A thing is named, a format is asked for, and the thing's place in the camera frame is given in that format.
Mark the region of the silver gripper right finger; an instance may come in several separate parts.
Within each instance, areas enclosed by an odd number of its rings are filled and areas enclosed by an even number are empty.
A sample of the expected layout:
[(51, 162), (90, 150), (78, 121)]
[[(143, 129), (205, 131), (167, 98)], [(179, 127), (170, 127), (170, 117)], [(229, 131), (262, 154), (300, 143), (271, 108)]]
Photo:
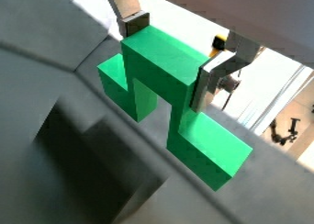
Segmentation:
[(195, 112), (201, 112), (214, 100), (222, 79), (254, 62), (259, 49), (259, 43), (234, 31), (230, 32), (225, 50), (214, 55), (198, 72), (190, 101), (190, 107)]

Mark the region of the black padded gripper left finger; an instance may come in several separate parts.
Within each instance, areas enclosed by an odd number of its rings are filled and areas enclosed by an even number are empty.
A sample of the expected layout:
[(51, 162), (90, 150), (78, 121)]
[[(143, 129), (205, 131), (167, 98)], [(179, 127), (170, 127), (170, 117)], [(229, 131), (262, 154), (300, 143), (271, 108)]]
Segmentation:
[(116, 15), (120, 35), (126, 38), (150, 25), (150, 13), (142, 10), (139, 0), (108, 0)]

